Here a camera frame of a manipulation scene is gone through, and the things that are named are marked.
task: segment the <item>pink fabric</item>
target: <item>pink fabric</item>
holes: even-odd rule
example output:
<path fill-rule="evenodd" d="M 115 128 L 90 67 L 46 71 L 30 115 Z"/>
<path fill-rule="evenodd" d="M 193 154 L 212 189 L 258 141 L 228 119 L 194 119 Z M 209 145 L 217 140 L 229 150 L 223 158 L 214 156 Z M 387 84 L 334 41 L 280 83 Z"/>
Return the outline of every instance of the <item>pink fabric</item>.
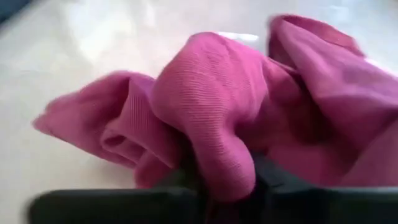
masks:
<path fill-rule="evenodd" d="M 249 151 L 314 184 L 398 185 L 398 80 L 351 37 L 302 17 L 272 20 L 269 56 L 196 34 L 157 80 L 114 72 L 54 100 L 34 124 L 135 168 L 141 187 L 193 151 L 221 201 L 251 193 Z"/>

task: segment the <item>ribbed fabric texture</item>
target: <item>ribbed fabric texture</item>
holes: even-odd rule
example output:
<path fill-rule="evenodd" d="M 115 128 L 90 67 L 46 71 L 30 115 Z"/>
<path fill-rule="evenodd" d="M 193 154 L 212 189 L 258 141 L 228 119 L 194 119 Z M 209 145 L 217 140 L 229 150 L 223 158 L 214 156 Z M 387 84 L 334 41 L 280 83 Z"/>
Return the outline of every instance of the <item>ribbed fabric texture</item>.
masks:
<path fill-rule="evenodd" d="M 278 16 L 270 30 L 269 57 L 196 34 L 158 79 L 114 72 L 57 98 L 34 125 L 134 168 L 140 187 L 193 151 L 220 201 L 251 193 L 249 151 L 313 184 L 398 185 L 397 79 L 327 24 Z"/>

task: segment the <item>pink cloth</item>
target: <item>pink cloth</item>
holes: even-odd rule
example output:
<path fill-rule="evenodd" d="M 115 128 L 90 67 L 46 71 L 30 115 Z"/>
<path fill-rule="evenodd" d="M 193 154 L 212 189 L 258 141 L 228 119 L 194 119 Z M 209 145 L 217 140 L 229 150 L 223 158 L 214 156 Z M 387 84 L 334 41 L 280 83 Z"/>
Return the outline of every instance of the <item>pink cloth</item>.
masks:
<path fill-rule="evenodd" d="M 157 80 L 114 72 L 57 98 L 34 125 L 135 168 L 140 187 L 193 151 L 220 201 L 251 193 L 249 151 L 318 185 L 398 185 L 398 80 L 351 37 L 297 16 L 272 20 L 269 56 L 196 34 Z"/>

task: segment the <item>white floor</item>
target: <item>white floor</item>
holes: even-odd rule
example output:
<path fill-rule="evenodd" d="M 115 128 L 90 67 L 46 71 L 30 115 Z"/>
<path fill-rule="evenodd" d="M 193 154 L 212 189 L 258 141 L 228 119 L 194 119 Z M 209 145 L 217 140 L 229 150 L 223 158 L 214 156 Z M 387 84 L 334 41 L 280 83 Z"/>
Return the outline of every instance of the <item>white floor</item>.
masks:
<path fill-rule="evenodd" d="M 21 12 L 0 29 L 0 223 L 23 223 L 46 190 L 134 186 L 131 171 L 32 129 L 49 100 L 114 69 L 155 77 L 199 31 L 256 35 L 265 51 L 266 20 L 283 12 L 336 26 L 398 71 L 396 0 L 52 0 Z"/>

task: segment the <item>white surface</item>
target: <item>white surface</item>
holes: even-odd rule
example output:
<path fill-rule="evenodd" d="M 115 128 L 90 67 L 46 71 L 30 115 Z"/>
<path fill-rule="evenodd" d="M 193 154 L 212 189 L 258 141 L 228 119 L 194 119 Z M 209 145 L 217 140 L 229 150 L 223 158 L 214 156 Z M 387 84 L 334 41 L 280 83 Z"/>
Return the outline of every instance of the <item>white surface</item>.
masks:
<path fill-rule="evenodd" d="M 132 187 L 131 171 L 32 129 L 52 98 L 114 69 L 160 72 L 190 34 L 258 36 L 275 13 L 320 19 L 357 38 L 398 71 L 395 0 L 52 0 L 0 30 L 0 223 L 23 222 L 25 203 L 50 189 Z"/>

